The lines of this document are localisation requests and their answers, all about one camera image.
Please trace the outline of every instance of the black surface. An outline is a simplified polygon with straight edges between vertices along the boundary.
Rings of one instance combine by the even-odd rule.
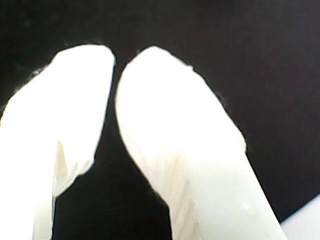
[[[114,112],[125,64],[154,44],[223,96],[280,221],[320,192],[319,1],[1,0],[0,18],[0,103],[61,49],[103,43],[117,60],[96,164],[57,200],[53,239],[170,239]]]

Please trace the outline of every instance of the white object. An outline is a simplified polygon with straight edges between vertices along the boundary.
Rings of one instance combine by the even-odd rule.
[[[94,162],[114,64],[103,45],[63,50],[9,100],[0,122],[0,239],[51,239],[55,198]]]
[[[173,240],[286,240],[246,157],[243,135],[204,79],[152,46],[124,69],[123,142],[167,202]]]
[[[320,239],[320,195],[285,219],[281,226],[289,240]]]

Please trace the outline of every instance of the black background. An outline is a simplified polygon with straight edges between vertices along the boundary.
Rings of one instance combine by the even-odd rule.
[[[1,0],[0,104],[60,50],[116,56],[106,125],[91,171],[57,199],[54,240],[170,239],[167,206],[118,133],[125,64],[158,45],[200,73],[245,135],[279,221],[320,192],[320,4],[317,0]]]

